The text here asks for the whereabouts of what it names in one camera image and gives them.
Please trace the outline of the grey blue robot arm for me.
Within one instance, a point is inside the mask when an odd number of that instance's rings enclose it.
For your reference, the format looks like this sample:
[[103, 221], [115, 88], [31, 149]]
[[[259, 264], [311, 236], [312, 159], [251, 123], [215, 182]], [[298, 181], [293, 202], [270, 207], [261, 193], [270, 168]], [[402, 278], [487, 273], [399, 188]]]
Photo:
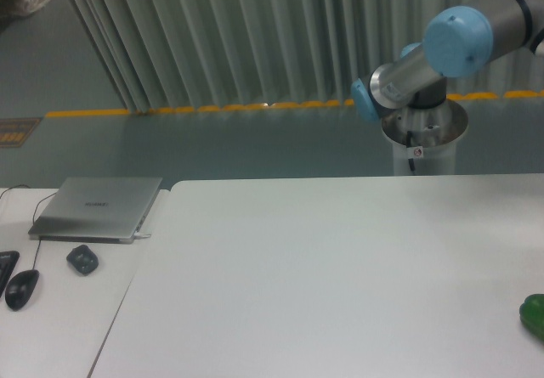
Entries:
[[422, 42], [351, 86], [354, 105], [377, 121], [443, 78], [470, 76], [520, 48], [543, 55], [543, 0], [474, 0], [436, 15]]

